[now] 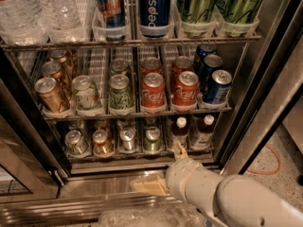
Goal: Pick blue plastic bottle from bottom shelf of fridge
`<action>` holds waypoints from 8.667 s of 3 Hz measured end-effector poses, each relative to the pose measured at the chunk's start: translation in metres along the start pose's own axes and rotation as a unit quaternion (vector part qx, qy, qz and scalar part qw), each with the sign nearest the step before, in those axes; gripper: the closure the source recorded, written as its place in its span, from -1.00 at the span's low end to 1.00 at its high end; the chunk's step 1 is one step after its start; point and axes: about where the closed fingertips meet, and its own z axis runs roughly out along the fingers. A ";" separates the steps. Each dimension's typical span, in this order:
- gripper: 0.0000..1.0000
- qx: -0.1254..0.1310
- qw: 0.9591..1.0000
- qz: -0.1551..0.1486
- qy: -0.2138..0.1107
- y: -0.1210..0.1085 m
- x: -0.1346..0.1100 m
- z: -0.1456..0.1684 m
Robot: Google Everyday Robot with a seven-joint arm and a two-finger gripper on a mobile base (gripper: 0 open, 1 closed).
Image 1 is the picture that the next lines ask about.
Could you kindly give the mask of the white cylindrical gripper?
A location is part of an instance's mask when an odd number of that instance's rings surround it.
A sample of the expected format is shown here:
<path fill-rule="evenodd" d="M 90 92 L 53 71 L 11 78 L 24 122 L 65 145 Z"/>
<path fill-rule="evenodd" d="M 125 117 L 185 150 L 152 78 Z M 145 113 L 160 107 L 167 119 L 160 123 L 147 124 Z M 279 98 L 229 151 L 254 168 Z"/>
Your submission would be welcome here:
<path fill-rule="evenodd" d="M 173 152 L 177 161 L 167 169 L 165 180 L 131 181 L 130 187 L 139 193 L 155 196 L 166 196 L 169 191 L 177 200 L 194 206 L 207 206 L 213 201 L 223 177 L 188 158 L 187 151 L 178 140 L 173 144 Z"/>

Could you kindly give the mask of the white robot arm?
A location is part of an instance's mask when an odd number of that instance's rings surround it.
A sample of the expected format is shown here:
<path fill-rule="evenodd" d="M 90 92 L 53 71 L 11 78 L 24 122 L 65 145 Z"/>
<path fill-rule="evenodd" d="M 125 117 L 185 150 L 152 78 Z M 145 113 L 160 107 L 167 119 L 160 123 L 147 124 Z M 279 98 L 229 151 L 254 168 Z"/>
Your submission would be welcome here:
<path fill-rule="evenodd" d="M 216 227 L 303 227 L 303 213 L 261 183 L 243 175 L 222 176 L 187 156 L 174 144 L 175 162 L 164 177 L 131 182 L 140 193 L 194 205 Z"/>

